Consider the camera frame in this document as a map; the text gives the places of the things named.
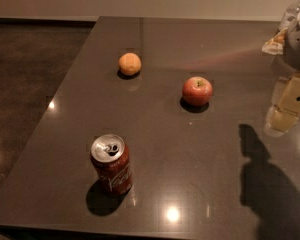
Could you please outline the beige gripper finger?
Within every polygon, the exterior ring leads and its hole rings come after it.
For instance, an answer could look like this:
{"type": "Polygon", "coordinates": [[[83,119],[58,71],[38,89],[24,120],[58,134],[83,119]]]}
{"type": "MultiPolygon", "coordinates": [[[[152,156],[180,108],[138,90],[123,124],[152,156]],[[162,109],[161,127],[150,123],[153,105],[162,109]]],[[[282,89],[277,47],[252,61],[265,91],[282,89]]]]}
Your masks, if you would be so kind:
{"type": "Polygon", "coordinates": [[[278,107],[286,114],[284,123],[286,132],[288,132],[300,119],[300,71],[287,78],[278,107]]]}
{"type": "Polygon", "coordinates": [[[279,77],[274,85],[271,106],[268,109],[264,125],[264,132],[271,137],[281,137],[286,132],[284,123],[286,114],[278,107],[286,83],[287,78],[279,77]]]}

